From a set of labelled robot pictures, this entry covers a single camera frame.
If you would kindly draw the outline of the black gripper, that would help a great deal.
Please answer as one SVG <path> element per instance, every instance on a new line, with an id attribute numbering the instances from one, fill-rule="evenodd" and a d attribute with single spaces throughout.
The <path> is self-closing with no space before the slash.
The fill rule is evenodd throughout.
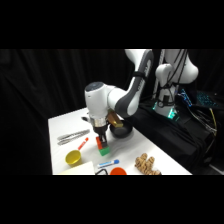
<path id="1" fill-rule="evenodd" d="M 102 145 L 106 146 L 107 145 L 107 138 L 106 138 L 106 131 L 108 129 L 108 126 L 103 126 L 103 127 L 93 127 L 93 130 L 95 133 L 98 134 L 97 139 L 102 142 Z"/>

